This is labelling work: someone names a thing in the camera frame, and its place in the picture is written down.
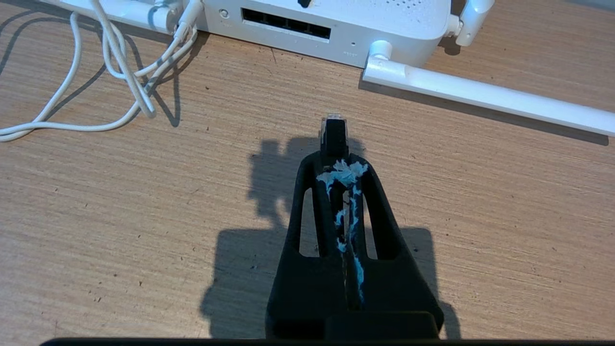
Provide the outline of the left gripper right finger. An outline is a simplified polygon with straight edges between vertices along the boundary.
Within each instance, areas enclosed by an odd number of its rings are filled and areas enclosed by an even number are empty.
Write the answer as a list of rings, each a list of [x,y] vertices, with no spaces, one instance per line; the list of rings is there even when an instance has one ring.
[[[349,156],[359,176],[351,193],[349,252],[359,308],[365,311],[442,312],[398,227],[375,169]]]

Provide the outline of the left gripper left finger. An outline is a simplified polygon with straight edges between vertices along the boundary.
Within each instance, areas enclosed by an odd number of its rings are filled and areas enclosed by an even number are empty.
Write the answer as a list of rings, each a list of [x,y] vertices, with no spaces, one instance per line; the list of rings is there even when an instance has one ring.
[[[341,230],[336,214],[343,210],[343,192],[327,191],[317,180],[324,171],[320,153],[301,160],[295,180],[290,221],[266,309],[266,337],[323,338],[325,321],[347,309],[343,259],[338,249]],[[319,255],[299,251],[305,192],[312,205]]]

